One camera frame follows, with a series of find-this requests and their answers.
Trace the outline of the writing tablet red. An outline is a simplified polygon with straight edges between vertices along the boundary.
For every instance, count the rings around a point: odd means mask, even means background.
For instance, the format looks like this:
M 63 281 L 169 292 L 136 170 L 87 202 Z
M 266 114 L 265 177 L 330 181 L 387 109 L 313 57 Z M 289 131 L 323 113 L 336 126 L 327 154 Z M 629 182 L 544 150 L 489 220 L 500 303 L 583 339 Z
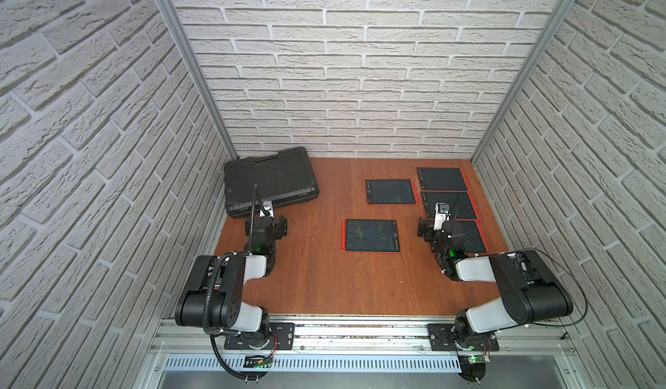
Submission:
M 396 220 L 346 219 L 342 231 L 342 250 L 345 252 L 400 252 Z
M 369 179 L 366 181 L 367 202 L 370 205 L 416 205 L 414 183 L 409 179 Z

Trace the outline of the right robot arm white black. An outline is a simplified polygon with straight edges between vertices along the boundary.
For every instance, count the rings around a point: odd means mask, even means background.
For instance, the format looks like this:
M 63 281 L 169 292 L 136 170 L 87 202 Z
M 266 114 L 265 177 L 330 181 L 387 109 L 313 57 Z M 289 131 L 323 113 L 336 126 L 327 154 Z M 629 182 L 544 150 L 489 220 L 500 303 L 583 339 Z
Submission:
M 537 250 L 469 257 L 454 248 L 446 231 L 452 222 L 421 218 L 417 235 L 435 249 L 435 260 L 451 281 L 494 283 L 499 297 L 456 314 L 449 344 L 463 351 L 491 350 L 494 333 L 569 316 L 573 300 Z

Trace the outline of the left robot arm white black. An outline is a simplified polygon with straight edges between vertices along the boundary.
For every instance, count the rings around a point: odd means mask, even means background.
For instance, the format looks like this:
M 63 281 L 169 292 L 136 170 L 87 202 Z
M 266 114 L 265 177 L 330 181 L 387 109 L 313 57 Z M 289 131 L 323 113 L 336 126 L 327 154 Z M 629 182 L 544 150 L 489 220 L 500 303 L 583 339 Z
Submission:
M 200 328 L 206 335 L 238 337 L 252 349 L 278 341 L 267 310 L 242 301 L 248 281 L 269 276 L 276 264 L 276 241 L 288 234 L 285 217 L 259 217 L 246 223 L 248 242 L 242 252 L 197 257 L 175 306 L 180 327 Z

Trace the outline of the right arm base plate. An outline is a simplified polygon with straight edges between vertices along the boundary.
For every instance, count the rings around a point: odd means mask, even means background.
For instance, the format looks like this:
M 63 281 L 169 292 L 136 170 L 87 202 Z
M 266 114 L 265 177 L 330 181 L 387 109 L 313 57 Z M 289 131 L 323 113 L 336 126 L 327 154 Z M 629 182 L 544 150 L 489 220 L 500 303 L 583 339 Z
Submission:
M 454 324 L 430 323 L 427 325 L 428 340 L 433 352 L 497 352 L 500 350 L 494 333 L 460 331 Z

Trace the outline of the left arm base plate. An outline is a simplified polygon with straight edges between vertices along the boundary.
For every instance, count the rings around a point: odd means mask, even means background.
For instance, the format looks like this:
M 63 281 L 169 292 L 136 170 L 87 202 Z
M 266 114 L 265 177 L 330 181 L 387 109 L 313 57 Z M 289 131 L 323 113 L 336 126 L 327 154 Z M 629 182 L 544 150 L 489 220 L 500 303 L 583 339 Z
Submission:
M 225 339 L 224 349 L 271 351 L 291 350 L 293 347 L 296 324 L 293 322 L 271 322 L 267 336 L 257 333 L 241 333 Z

